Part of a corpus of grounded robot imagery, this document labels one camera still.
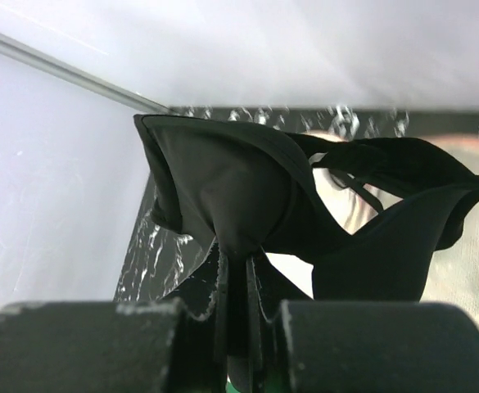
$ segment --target metal strip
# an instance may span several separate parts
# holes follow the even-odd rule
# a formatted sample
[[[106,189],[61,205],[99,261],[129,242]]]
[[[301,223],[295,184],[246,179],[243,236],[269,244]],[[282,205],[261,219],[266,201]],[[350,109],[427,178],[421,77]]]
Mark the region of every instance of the metal strip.
[[[0,53],[12,59],[21,61],[28,66],[48,72],[57,78],[86,88],[113,101],[129,106],[136,111],[145,113],[171,113],[170,108],[154,101],[147,100],[128,90],[118,88],[105,80],[78,70],[54,57],[28,47],[23,43],[0,34]]]

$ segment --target gray wall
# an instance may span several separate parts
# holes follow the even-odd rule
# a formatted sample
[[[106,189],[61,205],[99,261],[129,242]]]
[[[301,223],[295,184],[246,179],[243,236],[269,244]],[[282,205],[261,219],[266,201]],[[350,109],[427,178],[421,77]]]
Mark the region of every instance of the gray wall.
[[[0,306],[113,298],[149,173],[133,113],[0,55]]]

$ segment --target white wall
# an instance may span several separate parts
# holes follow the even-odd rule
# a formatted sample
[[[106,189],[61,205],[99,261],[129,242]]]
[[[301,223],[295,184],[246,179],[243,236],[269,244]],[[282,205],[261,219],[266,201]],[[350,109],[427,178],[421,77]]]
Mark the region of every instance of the white wall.
[[[165,105],[479,106],[477,0],[0,0],[0,33]]]
[[[0,306],[113,298],[149,172],[133,113],[0,55]]]

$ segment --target black marble surface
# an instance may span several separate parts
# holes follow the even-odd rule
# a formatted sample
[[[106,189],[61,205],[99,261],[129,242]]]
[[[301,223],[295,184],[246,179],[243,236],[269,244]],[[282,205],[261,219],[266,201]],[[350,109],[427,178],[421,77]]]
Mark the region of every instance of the black marble surface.
[[[477,112],[357,111],[346,107],[175,108],[178,115],[266,124],[288,132],[325,130],[345,139],[433,137],[467,134],[479,137]],[[159,228],[150,220],[155,185],[150,177],[136,219],[115,300],[155,300],[170,292],[202,261],[204,252],[189,237]]]

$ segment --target black garment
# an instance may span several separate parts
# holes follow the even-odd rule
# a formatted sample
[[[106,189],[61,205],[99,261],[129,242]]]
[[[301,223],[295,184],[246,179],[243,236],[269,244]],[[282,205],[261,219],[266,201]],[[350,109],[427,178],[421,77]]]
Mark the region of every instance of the black garment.
[[[153,220],[231,263],[259,249],[314,265],[314,298],[419,300],[432,253],[451,247],[479,202],[479,176],[415,138],[329,142],[260,124],[136,115],[157,187]],[[312,168],[403,198],[350,235]]]

